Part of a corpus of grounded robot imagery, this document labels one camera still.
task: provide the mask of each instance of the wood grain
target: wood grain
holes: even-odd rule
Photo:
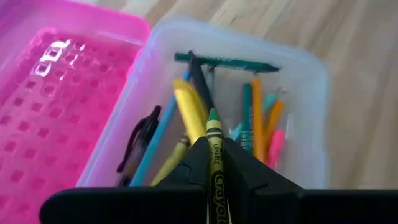
[[[398,1],[80,1],[152,25],[186,15],[312,52],[330,69],[331,187],[398,187]]]

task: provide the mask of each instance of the pen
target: pen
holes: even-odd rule
[[[222,66],[238,70],[246,70],[253,72],[278,72],[280,68],[262,62],[250,62],[247,60],[229,59],[229,58],[217,58],[217,57],[206,57],[198,56],[202,64]],[[174,60],[176,62],[188,62],[190,60],[189,54],[175,53]]]
[[[264,150],[265,150],[265,160],[267,159],[268,156],[268,152],[269,152],[269,146],[270,146],[270,142],[271,142],[271,137],[272,134],[278,124],[278,120],[281,116],[281,113],[284,109],[284,102],[281,100],[278,100],[273,109],[271,110],[271,113],[269,115],[269,119],[268,119],[268,124],[265,128],[264,131]]]
[[[253,108],[252,108],[252,87],[250,83],[242,86],[242,132],[241,146],[250,152],[253,152]]]
[[[186,81],[190,79],[189,72],[185,73],[183,79]],[[166,110],[163,113],[163,117],[160,120],[159,126],[157,127],[154,136],[150,140],[147,150],[145,151],[145,154],[142,157],[140,164],[138,165],[136,173],[134,174],[134,177],[131,180],[130,187],[140,186],[144,183],[144,177],[147,174],[150,165],[155,159],[156,152],[159,148],[160,143],[163,140],[163,136],[166,132],[166,129],[171,122],[176,106],[177,102],[175,100],[175,97],[172,96],[171,100],[169,101],[166,107]]]
[[[183,80],[174,80],[174,94],[191,145],[206,136],[206,110],[192,86]]]
[[[210,148],[209,221],[210,224],[229,223],[223,167],[223,131],[217,110],[214,108],[209,113],[206,124],[206,137]]]
[[[163,180],[171,170],[175,168],[178,162],[184,157],[187,149],[190,147],[189,138],[186,133],[178,141],[170,157],[164,162],[156,177],[153,179],[151,186],[157,185]]]
[[[199,95],[202,97],[203,101],[205,102],[207,109],[210,110],[210,108],[214,108],[214,103],[213,99],[211,98],[205,76],[201,69],[200,59],[197,59],[197,57],[192,51],[189,51],[188,54],[190,56],[189,72],[192,75],[193,84],[196,87]]]
[[[262,133],[262,114],[261,114],[261,80],[255,79],[252,83],[253,88],[253,139],[254,139],[254,156],[265,163],[264,140]]]
[[[131,142],[133,136],[130,138],[124,159],[122,163],[118,166],[117,170],[118,172],[123,172],[123,176],[121,178],[119,186],[125,187],[130,184],[130,181],[134,176],[136,169],[142,160],[142,157],[144,156],[147,143],[152,139],[152,136],[154,135],[155,130],[158,127],[158,117],[160,115],[161,109],[162,108],[159,105],[155,106],[152,113],[148,117],[143,119],[144,121],[142,124],[142,128],[137,133],[137,139],[134,141],[134,143]]]

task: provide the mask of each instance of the pencil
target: pencil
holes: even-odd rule
[[[210,148],[210,189],[208,200],[210,224],[229,223],[223,168],[223,131],[217,111],[214,108],[209,113],[209,119],[206,124],[206,136]]]
[[[190,79],[191,75],[189,72],[185,73],[183,76],[183,79],[188,81]],[[167,127],[169,126],[172,117],[174,115],[175,108],[177,106],[177,102],[175,97],[171,97],[166,110],[163,113],[163,117],[159,122],[159,125],[152,137],[152,139],[149,142],[148,148],[144,154],[144,157],[142,158],[141,162],[138,165],[138,168],[136,170],[136,173],[134,174],[134,177],[132,178],[132,181],[130,183],[130,187],[136,187],[136,186],[141,186],[144,184],[144,179],[145,175],[148,173],[154,159],[155,155],[159,149],[160,143],[163,140],[164,134],[167,130]]]
[[[278,120],[282,114],[282,111],[284,109],[284,102],[278,100],[275,103],[275,106],[271,110],[271,113],[269,114],[269,119],[267,126],[264,131],[264,153],[265,153],[265,161],[267,160],[268,157],[268,152],[269,152],[269,146],[271,143],[271,137],[272,134],[274,133],[275,128],[278,125]]]
[[[216,57],[205,57],[198,55],[202,64],[216,65],[226,68],[233,68],[238,70],[252,71],[252,72],[278,72],[280,68],[262,62],[251,62],[247,60],[238,60],[230,58],[216,58]],[[189,54],[175,53],[174,60],[176,62],[187,62],[190,60]]]
[[[164,162],[162,168],[160,168],[156,177],[150,184],[151,186],[157,185],[161,180],[163,180],[170,172],[175,168],[175,166],[180,162],[180,160],[184,157],[187,149],[189,148],[189,138],[186,133],[178,141],[175,146],[171,156]]]
[[[252,83],[253,87],[253,139],[254,139],[254,156],[265,163],[264,140],[263,138],[263,120],[261,114],[261,80],[255,79]]]

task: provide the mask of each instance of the yellow pencil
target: yellow pencil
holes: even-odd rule
[[[265,164],[265,154],[264,154],[264,140],[263,138],[263,120],[262,120],[262,88],[261,80],[255,79],[252,83],[253,87],[253,140],[254,156]]]
[[[203,101],[191,84],[183,80],[173,82],[174,94],[191,145],[206,136],[207,113]]]
[[[163,180],[180,162],[184,157],[187,149],[189,148],[189,138],[186,133],[180,138],[177,145],[175,146],[171,156],[164,162],[162,168],[160,168],[156,177],[150,184],[151,186],[157,185],[161,180]]]
[[[271,112],[268,117],[267,126],[264,130],[264,153],[265,153],[265,161],[268,157],[269,145],[271,144],[271,137],[274,133],[275,128],[278,125],[279,118],[284,109],[284,102],[278,100],[274,107],[271,109]]]

